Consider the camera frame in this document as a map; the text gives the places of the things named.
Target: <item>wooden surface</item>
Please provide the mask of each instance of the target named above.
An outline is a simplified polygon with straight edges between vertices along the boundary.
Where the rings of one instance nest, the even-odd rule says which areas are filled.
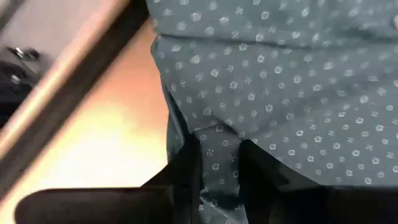
[[[41,189],[140,186],[166,165],[167,107],[146,24],[0,203],[12,224],[18,201]]]

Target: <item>wall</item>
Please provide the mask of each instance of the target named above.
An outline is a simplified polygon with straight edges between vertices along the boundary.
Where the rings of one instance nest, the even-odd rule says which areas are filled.
[[[56,60],[107,0],[25,0],[2,31],[1,45],[33,47]]]

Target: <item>polka dot pattern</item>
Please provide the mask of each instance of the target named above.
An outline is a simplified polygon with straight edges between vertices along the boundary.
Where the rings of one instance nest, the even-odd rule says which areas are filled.
[[[398,1],[148,6],[162,84],[201,142],[204,223],[247,223],[215,196],[237,196],[243,139],[322,185],[398,185]]]

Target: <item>black surface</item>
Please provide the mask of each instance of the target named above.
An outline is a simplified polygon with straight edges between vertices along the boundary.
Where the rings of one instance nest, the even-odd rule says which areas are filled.
[[[17,224],[171,224],[167,187],[57,189],[26,197],[16,209]]]
[[[199,196],[202,183],[202,154],[200,143],[191,135],[186,136],[179,153],[143,187],[172,186],[173,224],[199,224]]]
[[[130,1],[35,121],[0,161],[0,200],[54,137],[83,97],[148,18],[145,1]]]

